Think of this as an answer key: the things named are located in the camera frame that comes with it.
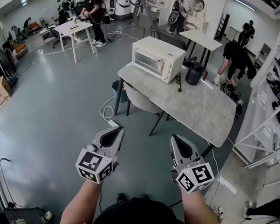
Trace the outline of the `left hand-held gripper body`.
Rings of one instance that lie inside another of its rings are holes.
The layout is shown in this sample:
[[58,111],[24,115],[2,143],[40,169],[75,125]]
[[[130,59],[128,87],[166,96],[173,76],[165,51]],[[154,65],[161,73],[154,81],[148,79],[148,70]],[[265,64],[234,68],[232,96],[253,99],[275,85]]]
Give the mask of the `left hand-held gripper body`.
[[75,166],[82,178],[100,184],[115,171],[117,160],[117,154],[111,155],[105,148],[90,143],[82,148]]

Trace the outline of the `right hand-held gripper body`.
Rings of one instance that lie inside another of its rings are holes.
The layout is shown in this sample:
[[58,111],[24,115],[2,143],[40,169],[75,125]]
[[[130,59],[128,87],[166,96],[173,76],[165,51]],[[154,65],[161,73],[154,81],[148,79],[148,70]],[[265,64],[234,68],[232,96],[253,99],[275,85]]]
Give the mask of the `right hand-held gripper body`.
[[171,177],[186,193],[194,193],[208,187],[214,181],[214,174],[209,162],[198,156],[192,161],[185,161],[171,169]]

